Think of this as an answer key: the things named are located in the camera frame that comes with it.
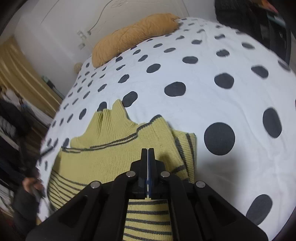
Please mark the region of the person's left hand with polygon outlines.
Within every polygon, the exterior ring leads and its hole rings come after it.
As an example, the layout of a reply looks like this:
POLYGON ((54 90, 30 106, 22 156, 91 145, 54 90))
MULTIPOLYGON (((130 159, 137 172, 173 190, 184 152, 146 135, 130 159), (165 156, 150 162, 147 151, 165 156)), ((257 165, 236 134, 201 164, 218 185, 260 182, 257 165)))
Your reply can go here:
POLYGON ((26 177, 22 181, 22 185, 24 190, 30 195, 35 196, 35 194, 38 194, 41 197, 44 196, 44 186, 40 179, 34 177, 26 177))

